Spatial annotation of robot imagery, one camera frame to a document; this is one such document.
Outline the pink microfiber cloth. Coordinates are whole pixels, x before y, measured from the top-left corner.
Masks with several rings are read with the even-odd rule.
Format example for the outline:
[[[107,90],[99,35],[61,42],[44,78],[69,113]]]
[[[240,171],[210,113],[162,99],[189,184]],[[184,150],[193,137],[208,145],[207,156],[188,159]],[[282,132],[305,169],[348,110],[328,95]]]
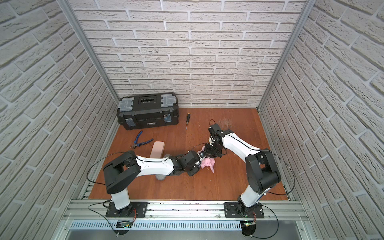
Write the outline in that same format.
[[[201,169],[209,168],[212,173],[215,173],[214,165],[215,165],[216,161],[215,161],[214,158],[209,157],[205,153],[205,147],[202,147],[201,151],[199,151],[199,154],[203,154],[204,155],[204,157],[201,160],[200,168]]]

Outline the grey felt eyeglass case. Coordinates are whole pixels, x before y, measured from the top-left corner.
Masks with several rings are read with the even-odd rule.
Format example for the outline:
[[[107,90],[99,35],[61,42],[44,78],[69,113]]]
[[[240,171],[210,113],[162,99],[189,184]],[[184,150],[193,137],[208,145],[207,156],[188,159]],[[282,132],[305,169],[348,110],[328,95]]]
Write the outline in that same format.
[[[166,154],[165,159],[162,160],[160,164],[158,164],[156,171],[157,173],[155,174],[157,180],[165,180],[166,176],[171,172],[171,169],[173,169],[172,160],[170,157],[170,154]]]

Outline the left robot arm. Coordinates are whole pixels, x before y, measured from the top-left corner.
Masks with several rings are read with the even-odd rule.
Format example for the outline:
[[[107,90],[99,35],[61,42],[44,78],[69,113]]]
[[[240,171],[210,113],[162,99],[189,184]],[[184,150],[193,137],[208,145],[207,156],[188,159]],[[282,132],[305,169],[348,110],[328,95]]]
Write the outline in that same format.
[[[111,195],[116,210],[130,209],[128,186],[136,178],[148,175],[179,176],[183,173],[193,176],[200,170],[202,159],[195,151],[162,159],[145,158],[128,151],[104,165],[107,193]]]

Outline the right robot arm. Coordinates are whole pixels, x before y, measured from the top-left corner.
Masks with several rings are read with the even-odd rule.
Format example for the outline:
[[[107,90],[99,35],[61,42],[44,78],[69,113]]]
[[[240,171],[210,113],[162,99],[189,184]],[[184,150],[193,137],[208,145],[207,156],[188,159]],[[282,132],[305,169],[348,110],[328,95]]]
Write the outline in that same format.
[[[281,174],[273,153],[259,149],[239,138],[233,131],[223,131],[218,124],[209,127],[209,143],[205,145],[207,157],[219,158],[232,151],[246,164],[248,186],[238,198],[241,215],[252,212],[260,199],[281,182]]]

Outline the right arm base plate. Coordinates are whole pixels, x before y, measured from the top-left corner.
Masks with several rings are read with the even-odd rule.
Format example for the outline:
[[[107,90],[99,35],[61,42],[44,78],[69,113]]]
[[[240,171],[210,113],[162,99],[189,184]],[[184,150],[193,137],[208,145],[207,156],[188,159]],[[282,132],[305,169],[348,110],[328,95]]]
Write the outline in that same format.
[[[224,213],[227,219],[263,219],[265,217],[261,203],[246,207],[241,202],[224,202]]]

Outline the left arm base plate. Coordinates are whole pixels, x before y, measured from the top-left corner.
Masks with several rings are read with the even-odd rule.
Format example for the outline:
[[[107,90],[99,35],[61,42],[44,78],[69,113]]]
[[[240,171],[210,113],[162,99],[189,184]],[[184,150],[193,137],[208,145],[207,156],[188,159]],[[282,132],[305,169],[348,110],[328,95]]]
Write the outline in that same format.
[[[107,218],[144,218],[147,212],[148,202],[131,202],[129,206],[118,210],[114,202],[107,207]]]

